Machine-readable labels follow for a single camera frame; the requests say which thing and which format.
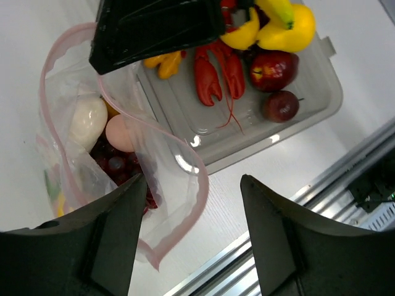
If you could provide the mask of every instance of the yellow bell pepper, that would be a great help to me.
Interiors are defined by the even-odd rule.
[[[255,8],[250,8],[249,13],[251,16],[250,21],[246,22],[237,30],[220,36],[222,42],[227,46],[245,51],[255,43],[259,31],[259,18]]]
[[[270,21],[257,34],[257,44],[271,51],[298,52],[305,49],[315,34],[313,12],[305,5],[292,4],[294,26],[287,30]]]
[[[161,54],[144,60],[147,68],[155,68],[159,64],[158,76],[160,79],[168,79],[178,73],[178,66],[181,63],[181,51],[169,54]]]

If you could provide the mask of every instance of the plastic bag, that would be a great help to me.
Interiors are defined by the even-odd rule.
[[[207,170],[194,150],[162,129],[143,110],[136,76],[139,62],[104,76],[94,71],[88,56],[95,29],[95,23],[85,23],[67,30],[54,43],[41,73],[41,126],[36,141],[46,167],[49,199],[54,215],[61,216],[116,188],[89,153],[68,138],[77,100],[90,93],[102,95],[122,114],[159,205],[143,216],[136,252],[138,260],[145,257],[159,269],[163,257],[204,210],[209,191]],[[78,49],[77,55],[83,53],[85,57],[81,55],[81,61],[65,68],[66,52],[74,49]],[[55,62],[63,70],[47,77]]]

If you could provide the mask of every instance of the tray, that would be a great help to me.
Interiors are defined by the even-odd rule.
[[[159,123],[189,143],[201,156],[209,173],[213,173],[334,114],[341,106],[343,91],[330,62],[333,54],[335,50],[330,39],[318,36],[307,49],[298,52],[299,74],[286,89],[304,100],[300,101],[297,115],[282,124],[272,123],[262,116],[260,110],[269,94],[255,90],[245,75],[246,92],[235,100],[233,109],[244,134],[234,120],[224,128],[217,128],[229,116],[225,95],[213,107],[200,103],[193,77],[194,49],[187,51],[178,74],[170,79],[160,80],[156,69],[144,66],[138,71],[138,79]],[[220,73],[216,59],[211,58]]]

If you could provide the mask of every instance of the toy lobster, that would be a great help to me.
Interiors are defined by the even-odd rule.
[[[199,100],[202,102],[202,104],[208,107],[214,106],[212,96],[215,96],[218,101],[222,100],[222,90],[219,83],[219,78],[217,71],[210,63],[208,51],[211,51],[217,58],[225,82],[224,84],[228,87],[231,97],[230,106],[227,99],[230,116],[228,121],[223,126],[226,126],[233,117],[240,127],[240,124],[233,115],[233,100],[239,99],[244,94],[246,89],[243,67],[241,65],[240,58],[236,55],[234,50],[220,40],[216,40],[214,43],[196,48],[194,78],[197,96],[199,97]]]

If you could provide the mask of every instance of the white egg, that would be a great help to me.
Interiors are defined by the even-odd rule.
[[[91,152],[107,123],[107,108],[97,94],[79,96],[69,139]]]

